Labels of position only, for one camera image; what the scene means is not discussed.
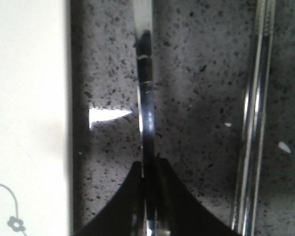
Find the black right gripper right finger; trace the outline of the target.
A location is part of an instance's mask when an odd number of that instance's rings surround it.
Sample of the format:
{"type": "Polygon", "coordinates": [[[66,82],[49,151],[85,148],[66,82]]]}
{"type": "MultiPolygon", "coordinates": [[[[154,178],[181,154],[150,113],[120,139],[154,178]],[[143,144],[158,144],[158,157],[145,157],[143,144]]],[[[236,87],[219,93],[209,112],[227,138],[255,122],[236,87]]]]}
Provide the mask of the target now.
{"type": "Polygon", "coordinates": [[[208,211],[179,180],[169,161],[154,163],[156,219],[162,236],[236,236],[208,211]]]}

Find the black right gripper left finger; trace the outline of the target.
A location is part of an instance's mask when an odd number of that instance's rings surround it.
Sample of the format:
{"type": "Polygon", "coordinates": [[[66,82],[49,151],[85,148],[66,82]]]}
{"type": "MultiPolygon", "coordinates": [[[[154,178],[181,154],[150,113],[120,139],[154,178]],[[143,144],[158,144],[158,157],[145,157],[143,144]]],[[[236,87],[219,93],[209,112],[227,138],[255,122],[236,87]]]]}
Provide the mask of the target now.
{"type": "Polygon", "coordinates": [[[119,190],[76,236],[142,236],[144,187],[141,162],[134,162],[119,190]]]}

